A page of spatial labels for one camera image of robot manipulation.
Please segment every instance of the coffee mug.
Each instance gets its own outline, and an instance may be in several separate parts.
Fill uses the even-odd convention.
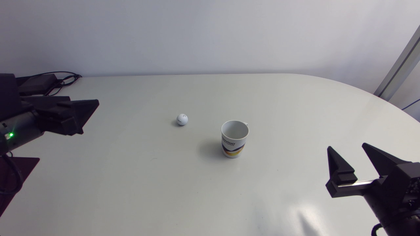
[[[222,125],[222,150],[229,158],[237,158],[244,149],[249,133],[248,124],[242,121],[227,121]]]

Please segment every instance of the tabletop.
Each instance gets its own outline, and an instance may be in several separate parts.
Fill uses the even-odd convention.
[[[83,135],[45,133],[14,151],[41,160],[0,235],[369,235],[378,221],[364,199],[325,188],[327,147],[359,180],[378,177],[363,142],[420,161],[415,119],[314,76],[81,78],[60,95],[100,105]],[[221,151],[228,120],[249,124],[236,159]]]

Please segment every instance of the golf ball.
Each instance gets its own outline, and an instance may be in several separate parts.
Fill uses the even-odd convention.
[[[186,123],[188,122],[188,116],[185,114],[179,114],[176,117],[176,122],[181,126],[186,125]]]

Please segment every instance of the metal pole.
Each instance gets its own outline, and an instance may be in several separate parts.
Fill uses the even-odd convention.
[[[389,101],[420,61],[420,26],[405,46],[401,55],[376,89],[374,95]]]

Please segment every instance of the cable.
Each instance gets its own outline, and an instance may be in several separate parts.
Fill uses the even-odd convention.
[[[80,76],[81,77],[81,75],[78,75],[78,74],[76,74],[74,72],[70,72],[70,71],[51,71],[51,72],[45,72],[45,73],[36,74],[36,75],[28,76],[28,77],[41,76],[41,75],[47,75],[47,74],[55,74],[55,73],[68,73],[68,74],[73,74],[75,76]]]
[[[48,96],[49,97],[51,97],[51,96],[54,96],[54,95],[56,95],[61,89],[62,89],[63,87],[60,87],[58,90],[57,90],[57,92],[55,92],[55,93],[53,93],[53,94],[49,94]]]
[[[378,231],[378,229],[380,229],[380,228],[382,228],[382,225],[381,225],[381,224],[376,224],[376,225],[372,228],[372,233],[371,233],[371,236],[378,236],[378,235],[376,234],[376,231]]]
[[[13,195],[20,191],[22,185],[24,183],[24,179],[22,176],[21,171],[19,170],[18,166],[16,166],[15,162],[7,155],[2,155],[6,164],[10,167],[10,169],[14,172],[16,178],[16,187],[13,190],[6,191],[5,189],[0,189],[0,195]]]
[[[55,83],[46,93],[44,93],[43,96],[54,96],[57,93],[59,93],[59,91],[66,86],[70,86],[72,84],[74,84],[74,82],[76,82],[79,78],[81,78],[82,76],[79,74],[76,74],[74,72],[70,72],[70,71],[51,71],[51,72],[45,72],[45,73],[41,73],[41,74],[36,74],[36,75],[32,75],[32,76],[25,76],[25,77],[17,77],[16,79],[20,79],[20,78],[32,78],[32,77],[37,77],[37,76],[41,76],[41,75],[46,75],[46,74],[54,74],[54,73],[68,73],[71,74],[69,76],[66,76],[63,79],[59,79],[57,80],[57,83]],[[72,81],[65,83],[66,80],[73,78]],[[58,89],[57,92],[55,92],[54,94],[50,94],[53,90]]]
[[[420,101],[420,99],[415,100],[415,101],[414,101],[414,102],[412,102],[410,105],[408,105],[408,106],[406,106],[406,107],[402,108],[401,110],[405,110],[406,108],[410,107],[411,105],[413,105],[414,103],[416,103],[416,102],[418,102],[418,101]]]

